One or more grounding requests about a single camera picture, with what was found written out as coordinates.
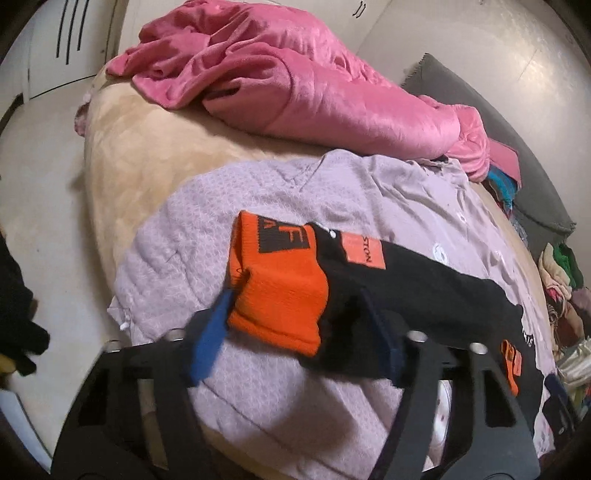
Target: white cabinet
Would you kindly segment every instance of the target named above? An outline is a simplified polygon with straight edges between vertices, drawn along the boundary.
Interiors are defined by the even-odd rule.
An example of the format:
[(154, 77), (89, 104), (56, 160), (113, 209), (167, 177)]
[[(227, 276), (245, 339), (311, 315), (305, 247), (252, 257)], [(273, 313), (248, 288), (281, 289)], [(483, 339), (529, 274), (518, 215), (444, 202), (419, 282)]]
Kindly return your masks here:
[(25, 94), (30, 43), (31, 27), (27, 25), (0, 64), (0, 118), (17, 96)]
[(146, 23), (183, 3), (184, 0), (129, 0), (119, 39), (119, 54), (139, 43), (139, 31)]
[(29, 94), (95, 75), (108, 56), (116, 0), (48, 0), (33, 16)]

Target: white wall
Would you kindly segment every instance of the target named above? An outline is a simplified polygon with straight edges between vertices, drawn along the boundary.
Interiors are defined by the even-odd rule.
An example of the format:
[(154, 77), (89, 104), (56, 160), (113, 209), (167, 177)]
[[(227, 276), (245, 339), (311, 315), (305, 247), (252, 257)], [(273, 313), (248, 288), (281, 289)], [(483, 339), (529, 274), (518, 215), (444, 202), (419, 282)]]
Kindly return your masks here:
[[(306, 10), (320, 18), (347, 47), (357, 52), (391, 0), (243, 0), (246, 3), (285, 5)], [(183, 0), (129, 0), (119, 40), (119, 53), (138, 43), (141, 28), (162, 17)]]
[(429, 52), (486, 98), (577, 222), (569, 245), (591, 279), (591, 74), (574, 48), (514, 0), (392, 0), (359, 55), (399, 83)]

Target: black fabric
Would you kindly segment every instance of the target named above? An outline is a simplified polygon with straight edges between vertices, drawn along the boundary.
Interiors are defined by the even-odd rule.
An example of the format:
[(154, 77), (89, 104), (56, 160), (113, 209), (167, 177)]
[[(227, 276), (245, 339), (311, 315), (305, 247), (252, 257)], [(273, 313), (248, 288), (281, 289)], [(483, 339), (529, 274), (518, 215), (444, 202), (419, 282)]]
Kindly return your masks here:
[(523, 357), (517, 400), (533, 433), (544, 377), (535, 367), (533, 337), (526, 336), (522, 328), (523, 308), (509, 302), (500, 286), (388, 242), (381, 242), (385, 270), (351, 263), (340, 232), (333, 239), (317, 225), (312, 227), (317, 260), (328, 279), (329, 299), (319, 320), (320, 349), (314, 358), (301, 359), (305, 367), (386, 377), (379, 340), (360, 301), (364, 288), (390, 322), (401, 316), (410, 329), (442, 345), (467, 349), (472, 342), (483, 343), (503, 371), (501, 342), (509, 340)]
[(33, 293), (0, 235), (0, 353), (14, 360), (21, 375), (36, 369), (26, 353), (40, 355), (49, 346), (47, 331), (30, 319), (32, 302)]

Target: pile of clothes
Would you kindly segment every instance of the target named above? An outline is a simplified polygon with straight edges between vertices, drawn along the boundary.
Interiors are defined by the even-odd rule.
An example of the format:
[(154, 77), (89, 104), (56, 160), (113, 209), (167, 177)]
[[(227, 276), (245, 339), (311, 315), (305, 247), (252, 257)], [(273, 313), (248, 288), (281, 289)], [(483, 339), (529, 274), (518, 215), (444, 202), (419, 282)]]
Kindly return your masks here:
[(37, 366), (27, 354), (41, 355), (49, 346), (49, 333), (31, 321), (34, 305), (33, 293), (0, 235), (0, 375), (33, 373)]
[(582, 417), (591, 403), (591, 291), (573, 251), (546, 245), (538, 270), (544, 286), (561, 380)]

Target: white button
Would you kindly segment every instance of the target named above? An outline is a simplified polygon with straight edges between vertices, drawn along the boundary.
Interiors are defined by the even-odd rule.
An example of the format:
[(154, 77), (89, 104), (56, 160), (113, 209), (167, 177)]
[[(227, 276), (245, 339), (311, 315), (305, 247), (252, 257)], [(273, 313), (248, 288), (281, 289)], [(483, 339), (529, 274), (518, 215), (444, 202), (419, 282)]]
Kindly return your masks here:
[(445, 253), (445, 250), (441, 244), (433, 245), (433, 258), (443, 265), (449, 265), (447, 253)]

